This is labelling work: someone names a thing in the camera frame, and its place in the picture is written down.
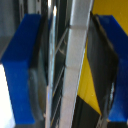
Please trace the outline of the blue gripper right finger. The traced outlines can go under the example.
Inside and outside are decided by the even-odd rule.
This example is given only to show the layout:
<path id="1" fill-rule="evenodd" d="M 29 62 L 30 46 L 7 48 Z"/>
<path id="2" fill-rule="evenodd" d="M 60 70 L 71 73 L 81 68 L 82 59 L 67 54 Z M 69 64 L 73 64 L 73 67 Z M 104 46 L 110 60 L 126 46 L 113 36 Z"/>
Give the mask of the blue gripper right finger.
<path id="1" fill-rule="evenodd" d="M 87 58 L 101 114 L 128 121 L 128 35 L 112 15 L 91 15 Z"/>

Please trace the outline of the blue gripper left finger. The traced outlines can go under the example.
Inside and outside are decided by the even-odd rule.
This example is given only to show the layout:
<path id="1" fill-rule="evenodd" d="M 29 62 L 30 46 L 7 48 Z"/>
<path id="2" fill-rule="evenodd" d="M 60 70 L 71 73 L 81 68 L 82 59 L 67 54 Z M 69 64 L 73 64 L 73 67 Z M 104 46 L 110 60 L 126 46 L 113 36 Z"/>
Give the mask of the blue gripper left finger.
<path id="1" fill-rule="evenodd" d="M 26 14 L 1 59 L 17 125 L 44 121 L 47 28 L 46 16 Z"/>

